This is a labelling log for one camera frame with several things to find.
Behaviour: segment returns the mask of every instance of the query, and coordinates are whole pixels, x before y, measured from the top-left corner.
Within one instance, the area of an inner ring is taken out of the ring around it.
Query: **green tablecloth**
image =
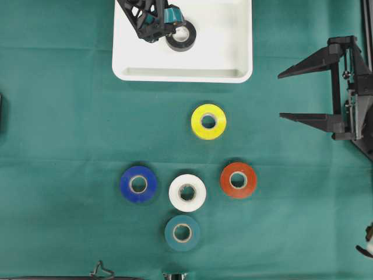
[[[240,85],[123,82],[111,70],[113,0],[0,0],[0,276],[117,275],[162,279],[371,279],[356,252],[372,220],[371,163],[349,142],[279,118],[332,109],[330,76],[276,76],[334,36],[364,45],[358,0],[254,0],[254,74]],[[228,127],[201,141],[192,110],[209,101]],[[230,199],[227,162],[258,174]],[[160,190],[147,206],[119,179],[149,166]],[[176,253],[163,237],[178,211],[168,186],[183,172],[207,186],[191,214],[202,239]]]

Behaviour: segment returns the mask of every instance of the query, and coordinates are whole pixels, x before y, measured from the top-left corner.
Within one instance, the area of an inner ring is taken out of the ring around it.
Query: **black clamp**
[[[339,61],[344,58],[343,77],[349,99],[341,107]],[[373,73],[365,64],[354,36],[328,40],[328,46],[279,75],[279,79],[312,72],[331,71],[333,114],[292,114],[280,116],[332,132],[334,140],[351,140],[373,161]]]
[[[176,33],[176,28],[185,24],[180,9],[169,5],[168,0],[118,0],[138,37],[149,43],[163,36]],[[165,10],[176,12],[172,22],[165,19]]]
[[[367,242],[370,242],[372,240],[372,237],[373,237],[373,223],[366,228],[365,232],[367,233],[365,235],[365,240]],[[361,254],[363,254],[366,257],[373,258],[373,255],[371,253],[369,253],[368,250],[363,249],[359,245],[356,246],[356,250],[358,250]]]

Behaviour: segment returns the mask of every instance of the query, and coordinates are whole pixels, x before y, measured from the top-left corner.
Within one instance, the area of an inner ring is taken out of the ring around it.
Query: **tape roll core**
[[[180,226],[185,226],[185,227],[188,228],[188,230],[189,230],[189,235],[188,235],[188,237],[187,237],[186,239],[184,239],[184,240],[181,240],[181,239],[177,238],[177,236],[176,236],[176,230],[177,230],[177,228],[180,227]],[[179,224],[177,224],[177,225],[174,227],[174,230],[173,230],[173,236],[174,236],[174,238],[175,238],[175,240],[176,240],[177,242],[179,242],[179,243],[186,243],[186,242],[188,242],[189,240],[192,239],[193,231],[192,231],[191,227],[190,227],[189,225],[187,225],[186,223],[179,223]]]

